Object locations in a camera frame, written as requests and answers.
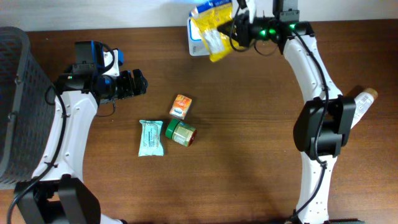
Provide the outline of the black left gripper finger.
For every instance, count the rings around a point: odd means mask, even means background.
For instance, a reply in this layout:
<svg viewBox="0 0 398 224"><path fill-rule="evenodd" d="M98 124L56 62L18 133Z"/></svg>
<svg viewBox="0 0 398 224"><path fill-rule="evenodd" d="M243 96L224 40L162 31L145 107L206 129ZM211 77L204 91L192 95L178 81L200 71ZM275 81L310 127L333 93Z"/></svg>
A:
<svg viewBox="0 0 398 224"><path fill-rule="evenodd" d="M135 95L143 95L147 92L148 81L143 76L143 73L140 69L135 69L132 71L134 76L134 89L133 92Z"/></svg>
<svg viewBox="0 0 398 224"><path fill-rule="evenodd" d="M130 71L123 71L120 73L120 80L119 80L119 84L120 84L120 93L119 93L119 97L120 98L128 98L134 95L133 93L133 86L134 86L134 82L133 79L131 77L131 73Z"/></svg>

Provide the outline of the yellow snack bag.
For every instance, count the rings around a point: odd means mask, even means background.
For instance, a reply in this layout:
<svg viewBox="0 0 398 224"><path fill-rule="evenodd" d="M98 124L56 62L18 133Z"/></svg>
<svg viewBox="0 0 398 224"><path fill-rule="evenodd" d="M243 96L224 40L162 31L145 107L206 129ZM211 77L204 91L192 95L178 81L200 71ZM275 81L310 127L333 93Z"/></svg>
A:
<svg viewBox="0 0 398 224"><path fill-rule="evenodd" d="M211 0L197 5L189 12L190 19L198 28L201 40L209 52L209 59L212 62L225 58L234 51L233 47L237 50L244 50L236 40L229 38L231 26L228 26L227 34L218 30L219 26L233 20L232 11L231 0Z"/></svg>

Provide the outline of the orange small carton box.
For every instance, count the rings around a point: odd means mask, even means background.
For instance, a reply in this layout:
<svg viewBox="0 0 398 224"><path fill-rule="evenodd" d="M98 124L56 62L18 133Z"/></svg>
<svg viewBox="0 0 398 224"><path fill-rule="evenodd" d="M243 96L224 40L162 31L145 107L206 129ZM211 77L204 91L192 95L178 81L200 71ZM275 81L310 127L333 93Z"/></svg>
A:
<svg viewBox="0 0 398 224"><path fill-rule="evenodd" d="M191 105L191 98L184 95L177 95L169 111L169 114L178 119L185 119Z"/></svg>

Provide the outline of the teal wipes packet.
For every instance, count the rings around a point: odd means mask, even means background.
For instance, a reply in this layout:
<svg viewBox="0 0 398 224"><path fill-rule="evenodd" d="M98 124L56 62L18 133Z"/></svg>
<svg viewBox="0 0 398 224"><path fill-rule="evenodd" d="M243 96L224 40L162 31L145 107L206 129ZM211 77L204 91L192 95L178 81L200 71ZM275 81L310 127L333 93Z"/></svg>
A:
<svg viewBox="0 0 398 224"><path fill-rule="evenodd" d="M138 156L163 156L164 148L160 136L163 121L140 120L142 134Z"/></svg>

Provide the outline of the green lid jar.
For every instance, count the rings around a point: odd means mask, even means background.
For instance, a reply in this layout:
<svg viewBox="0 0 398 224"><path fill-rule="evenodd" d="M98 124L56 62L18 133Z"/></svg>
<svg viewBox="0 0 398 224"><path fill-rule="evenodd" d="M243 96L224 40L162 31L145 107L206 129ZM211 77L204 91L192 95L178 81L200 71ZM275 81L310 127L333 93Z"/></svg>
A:
<svg viewBox="0 0 398 224"><path fill-rule="evenodd" d="M192 144L197 129L179 119L172 119L166 128L165 136L185 147Z"/></svg>

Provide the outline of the white tube with cork cap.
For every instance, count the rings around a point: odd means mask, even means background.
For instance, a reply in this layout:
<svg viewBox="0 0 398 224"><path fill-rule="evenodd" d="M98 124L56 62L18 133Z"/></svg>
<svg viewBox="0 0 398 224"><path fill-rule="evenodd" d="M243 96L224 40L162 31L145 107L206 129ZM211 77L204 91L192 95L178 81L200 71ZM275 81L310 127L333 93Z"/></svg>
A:
<svg viewBox="0 0 398 224"><path fill-rule="evenodd" d="M373 88L366 88L363 90L354 100L356 103L356 109L354 112L353 122L351 129L358 124L361 118L366 114L368 109L378 97L378 92Z"/></svg>

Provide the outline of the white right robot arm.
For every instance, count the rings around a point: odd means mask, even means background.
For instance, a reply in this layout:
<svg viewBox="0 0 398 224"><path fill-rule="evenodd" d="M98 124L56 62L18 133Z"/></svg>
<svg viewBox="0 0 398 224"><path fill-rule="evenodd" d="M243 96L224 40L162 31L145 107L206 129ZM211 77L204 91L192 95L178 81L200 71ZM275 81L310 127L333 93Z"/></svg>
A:
<svg viewBox="0 0 398 224"><path fill-rule="evenodd" d="M333 83L318 51L309 22L299 20L297 1L275 1L272 17L257 17L254 1L238 1L231 21L218 31L244 52L259 40L277 44L299 84L304 106L294 125L295 147L302 160L300 197L286 223L329 223L328 197L334 165L349 138L356 109Z"/></svg>

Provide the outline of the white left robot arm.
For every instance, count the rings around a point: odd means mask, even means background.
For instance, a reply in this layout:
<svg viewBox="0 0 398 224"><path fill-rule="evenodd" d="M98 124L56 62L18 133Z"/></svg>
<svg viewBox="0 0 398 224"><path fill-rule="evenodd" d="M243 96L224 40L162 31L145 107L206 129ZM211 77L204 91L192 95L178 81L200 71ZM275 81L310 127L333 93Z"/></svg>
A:
<svg viewBox="0 0 398 224"><path fill-rule="evenodd" d="M119 49L75 43L75 63L49 80L28 47L1 71L1 185L14 185L7 222L113 223L83 181L83 160L98 108L143 95L139 69L121 70Z"/></svg>

